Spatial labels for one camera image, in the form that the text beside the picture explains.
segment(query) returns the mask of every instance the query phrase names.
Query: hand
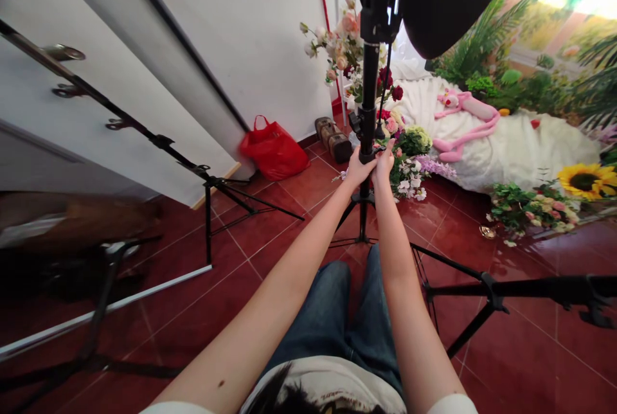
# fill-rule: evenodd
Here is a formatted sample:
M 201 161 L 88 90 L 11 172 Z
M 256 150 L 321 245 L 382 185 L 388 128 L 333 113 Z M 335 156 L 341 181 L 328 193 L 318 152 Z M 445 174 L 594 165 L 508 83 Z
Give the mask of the hand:
M 366 165 L 362 164 L 359 155 L 360 146 L 356 146 L 352 157 L 349 159 L 349 168 L 347 168 L 347 176 L 345 177 L 345 182 L 347 183 L 347 181 L 349 181 L 354 188 L 359 186 L 360 183 L 368 177 L 371 171 L 373 171 L 375 165 L 377 165 L 377 160 L 372 160 Z
M 375 159 L 377 160 L 377 167 L 373 172 L 373 186 L 390 185 L 390 172 L 392 166 L 394 166 L 394 155 L 392 154 L 392 148 L 394 147 L 395 139 L 388 141 L 388 145 L 384 152 L 377 154 Z

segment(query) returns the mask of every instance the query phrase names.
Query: dark hair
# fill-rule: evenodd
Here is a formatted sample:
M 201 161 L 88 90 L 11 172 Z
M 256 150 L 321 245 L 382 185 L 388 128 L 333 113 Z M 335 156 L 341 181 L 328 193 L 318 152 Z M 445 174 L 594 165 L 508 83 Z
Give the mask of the dark hair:
M 292 363 L 287 363 L 281 367 L 272 379 L 257 393 L 255 399 L 246 409 L 246 414 L 366 414 L 350 408 L 336 408 L 334 402 L 329 402 L 324 406 L 318 406 L 316 402 L 308 400 L 307 393 L 302 390 L 302 385 L 284 386 L 285 379 L 289 374 Z M 281 389 L 285 390 L 285 397 L 278 402 Z M 370 414 L 386 414 L 377 405 L 370 411 Z

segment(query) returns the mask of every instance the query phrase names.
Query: white shirt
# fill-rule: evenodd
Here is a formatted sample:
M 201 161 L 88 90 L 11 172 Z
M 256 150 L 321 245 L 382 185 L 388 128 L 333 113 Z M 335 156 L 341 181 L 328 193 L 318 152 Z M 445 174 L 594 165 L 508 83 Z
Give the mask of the white shirt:
M 334 356 L 312 356 L 292 361 L 285 385 L 302 385 L 309 402 L 323 406 L 336 401 L 338 408 L 353 408 L 370 412 L 376 405 L 389 414 L 407 411 L 402 398 L 386 381 L 346 359 Z M 282 367 L 270 369 L 255 386 L 240 409 L 245 414 L 257 393 Z M 141 414 L 215 414 L 194 404 L 178 401 L 162 402 L 149 406 Z M 473 402 L 466 396 L 454 393 L 440 399 L 428 414 L 478 414 Z

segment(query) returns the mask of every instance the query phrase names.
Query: person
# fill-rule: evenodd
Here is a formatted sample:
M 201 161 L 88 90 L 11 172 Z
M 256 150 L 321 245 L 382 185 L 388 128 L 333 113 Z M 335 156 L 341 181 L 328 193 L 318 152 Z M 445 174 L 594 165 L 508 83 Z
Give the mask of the person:
M 393 145 L 366 165 L 356 148 L 343 183 L 246 306 L 142 414 L 476 413 L 424 304 L 389 183 Z M 380 243 L 346 328 L 349 269 L 319 265 L 371 171 Z

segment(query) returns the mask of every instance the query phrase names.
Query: jeans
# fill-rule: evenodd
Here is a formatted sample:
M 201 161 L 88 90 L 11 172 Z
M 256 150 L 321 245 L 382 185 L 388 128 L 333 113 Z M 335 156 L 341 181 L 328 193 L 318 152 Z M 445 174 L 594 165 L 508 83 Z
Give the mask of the jeans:
M 403 397 L 397 355 L 384 294 L 379 245 L 366 261 L 360 306 L 347 328 L 351 272 L 336 261 L 322 267 L 300 312 L 270 359 L 279 364 L 309 356 L 337 356 L 385 380 Z

